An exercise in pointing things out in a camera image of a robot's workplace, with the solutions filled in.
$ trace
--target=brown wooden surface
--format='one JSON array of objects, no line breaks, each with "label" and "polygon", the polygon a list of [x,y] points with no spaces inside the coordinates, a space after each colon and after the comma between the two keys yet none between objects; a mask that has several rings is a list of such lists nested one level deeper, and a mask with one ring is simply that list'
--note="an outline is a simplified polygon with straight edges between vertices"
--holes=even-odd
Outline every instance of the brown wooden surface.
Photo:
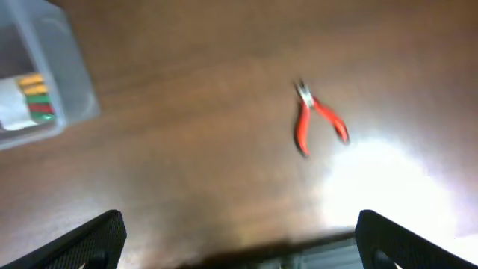
[{"label": "brown wooden surface", "polygon": [[[478,232],[478,2],[57,0],[102,115],[0,152],[0,264],[119,209],[121,268],[352,229]],[[347,122],[292,140],[299,77]]]}]

